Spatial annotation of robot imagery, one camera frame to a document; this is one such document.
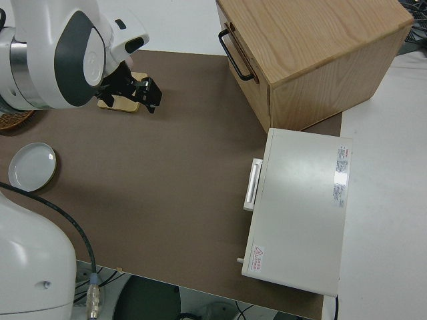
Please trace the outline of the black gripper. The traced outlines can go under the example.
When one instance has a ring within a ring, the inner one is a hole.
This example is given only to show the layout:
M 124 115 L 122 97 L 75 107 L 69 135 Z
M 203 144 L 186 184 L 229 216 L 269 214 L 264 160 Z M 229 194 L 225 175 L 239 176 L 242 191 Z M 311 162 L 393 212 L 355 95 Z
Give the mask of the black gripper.
M 138 93 L 139 81 L 131 75 L 131 70 L 125 61 L 117 69 L 105 77 L 95 93 L 98 100 L 103 101 L 108 107 L 113 107 L 114 97 L 125 97 L 133 102 L 146 107 L 149 113 L 155 112 L 156 103 L 161 102 L 162 92 L 151 77 L 143 79 L 143 96 Z

